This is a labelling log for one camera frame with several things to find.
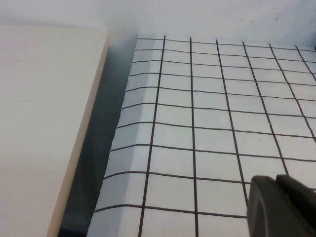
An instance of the white grid paper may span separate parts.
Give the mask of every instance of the white grid paper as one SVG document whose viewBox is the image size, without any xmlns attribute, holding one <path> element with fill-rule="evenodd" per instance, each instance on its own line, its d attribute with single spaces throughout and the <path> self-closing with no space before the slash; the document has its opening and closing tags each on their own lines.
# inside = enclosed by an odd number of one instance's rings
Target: white grid paper
<svg viewBox="0 0 316 237">
<path fill-rule="evenodd" d="M 247 236 L 252 176 L 316 188 L 316 52 L 207 42 L 138 39 L 88 236 Z"/>
</svg>

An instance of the white surface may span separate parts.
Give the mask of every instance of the white surface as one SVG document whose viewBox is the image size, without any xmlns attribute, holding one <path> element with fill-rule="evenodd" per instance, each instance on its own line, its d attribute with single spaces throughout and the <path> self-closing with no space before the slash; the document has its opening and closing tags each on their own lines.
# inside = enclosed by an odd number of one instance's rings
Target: white surface
<svg viewBox="0 0 316 237">
<path fill-rule="evenodd" d="M 0 35 L 0 236 L 55 236 L 107 32 L 2 25 Z"/>
<path fill-rule="evenodd" d="M 166 39 L 165 46 L 168 45 L 169 49 L 190 52 L 189 43 L 168 41 L 169 37 Z M 150 45 L 155 49 L 159 49 L 159 46 L 162 49 L 161 43 L 157 42 L 158 40 L 139 40 L 137 49 L 143 47 L 148 49 Z M 220 44 L 219 51 L 222 53 L 221 49 L 224 45 L 221 43 L 223 41 L 219 40 L 218 42 Z M 205 51 L 216 46 L 214 41 L 209 40 L 208 43 L 213 44 L 195 43 L 193 45 L 199 45 L 198 50 L 201 52 L 203 52 L 204 46 Z M 268 44 L 261 44 L 263 47 L 260 48 L 249 47 L 247 42 L 245 44 L 247 45 L 247 52 L 249 51 L 252 56 L 273 57 L 271 49 L 267 48 Z M 245 56 L 245 50 L 242 46 L 230 45 L 230 47 L 224 48 L 226 48 L 226 54 Z M 148 51 L 136 51 L 137 61 L 150 60 Z M 294 57 L 295 53 L 299 55 L 296 49 L 286 49 L 283 55 L 291 54 Z M 152 56 L 153 60 L 159 60 L 157 53 L 153 53 Z M 268 175 L 275 178 L 277 174 L 285 174 L 285 169 L 287 169 L 290 176 L 311 188 L 316 188 L 315 172 L 313 172 L 316 166 L 316 141 L 304 118 L 304 115 L 314 114 L 315 111 L 316 100 L 313 92 L 315 92 L 316 87 L 314 84 L 310 84 L 311 81 L 306 80 L 304 76 L 313 77 L 313 75 L 303 73 L 307 68 L 305 64 L 303 68 L 297 68 L 300 73 L 286 72 L 286 76 L 292 76 L 292 79 L 294 78 L 293 74 L 298 78 L 302 75 L 302 78 L 300 80 L 297 78 L 295 83 L 305 85 L 297 87 L 298 85 L 286 83 L 279 67 L 278 71 L 271 71 L 275 69 L 275 64 L 277 65 L 275 58 L 269 59 L 271 60 L 269 62 L 249 58 L 256 67 L 261 68 L 254 69 L 255 78 L 264 81 L 258 82 L 257 86 L 248 60 L 243 60 L 241 65 L 240 62 L 236 62 L 239 58 L 244 59 L 240 56 L 225 57 L 225 65 L 222 67 L 224 75 L 227 69 L 231 69 L 227 74 L 229 78 L 225 78 L 225 85 L 227 93 L 234 93 L 234 95 L 229 94 L 228 99 L 226 99 L 224 91 L 219 60 L 216 62 L 215 58 L 212 59 L 214 66 L 193 67 L 192 87 L 193 90 L 200 90 L 193 93 L 191 93 L 191 70 L 189 70 L 189 76 L 186 77 L 184 73 L 187 74 L 188 72 L 178 68 L 179 65 L 185 65 L 190 69 L 190 64 L 179 63 L 186 60 L 183 55 L 173 55 L 173 60 L 176 62 L 172 63 L 173 67 L 170 67 L 170 63 L 165 62 L 163 55 L 162 73 L 165 72 L 166 65 L 168 73 L 181 73 L 182 76 L 169 77 L 169 75 L 162 74 L 160 86 L 165 79 L 167 81 L 167 79 L 174 80 L 176 78 L 175 80 L 178 82 L 164 82 L 166 88 L 159 90 L 156 88 L 137 89 L 137 87 L 157 87 L 158 75 L 153 77 L 149 73 L 156 73 L 160 64 L 157 65 L 157 61 L 152 62 L 152 65 L 151 62 L 147 62 L 146 67 L 140 67 L 137 64 L 141 65 L 142 63 L 134 60 L 131 72 L 135 72 L 133 69 L 135 67 L 138 70 L 137 73 L 142 73 L 142 75 L 130 75 L 128 79 L 127 89 L 133 88 L 134 90 L 125 93 L 120 118 L 121 124 L 124 124 L 125 127 L 118 127 L 116 130 L 112 149 L 119 150 L 110 152 L 106 171 L 106 176 L 112 174 L 113 177 L 106 177 L 104 180 L 102 195 L 100 195 L 96 207 L 98 211 L 93 215 L 89 228 L 89 237 L 121 236 L 121 233 L 127 231 L 130 233 L 129 237 L 138 236 L 137 230 L 140 220 L 138 213 L 143 207 L 144 187 L 147 187 L 147 192 L 141 228 L 142 237 L 194 236 L 195 201 L 197 202 L 199 236 L 248 236 L 245 196 L 249 193 L 249 183 L 254 175 Z M 208 57 L 204 59 L 192 57 L 193 64 L 207 64 L 208 60 Z M 316 62 L 315 51 L 310 52 L 309 60 Z M 292 61 L 284 60 L 285 67 L 288 68 L 287 62 L 289 62 L 288 65 L 291 65 Z M 196 74 L 205 75 L 206 78 L 200 80 Z M 290 86 L 296 88 L 293 90 L 294 94 L 290 91 Z M 157 91 L 159 94 L 156 123 L 152 135 L 152 122 L 155 118 L 152 106 L 156 106 Z M 304 114 L 301 113 L 294 96 L 299 98 L 299 104 L 302 106 Z M 192 111 L 194 112 L 195 126 L 196 200 L 194 195 Z M 128 121 L 134 123 L 137 119 L 139 122 L 146 123 L 128 124 Z M 307 118 L 307 120 L 315 134 L 316 118 Z M 234 131 L 232 131 L 231 123 L 234 125 Z M 276 139 L 270 125 L 276 133 Z M 153 146 L 150 149 L 152 136 Z M 146 186 L 144 184 L 144 176 L 146 176 L 144 171 L 147 171 L 149 157 L 151 159 L 148 185 Z M 126 219 L 131 215 L 131 207 L 114 206 L 128 204 L 133 204 L 132 208 L 135 215 L 130 223 L 126 223 Z M 111 222 L 113 226 L 117 227 L 115 230 L 113 227 L 107 226 L 106 223 L 104 224 L 103 218 L 109 218 L 109 213 L 113 214 L 115 218 L 115 221 Z"/>
<path fill-rule="evenodd" d="M 314 0 L 0 0 L 0 20 L 315 46 Z"/>
</svg>

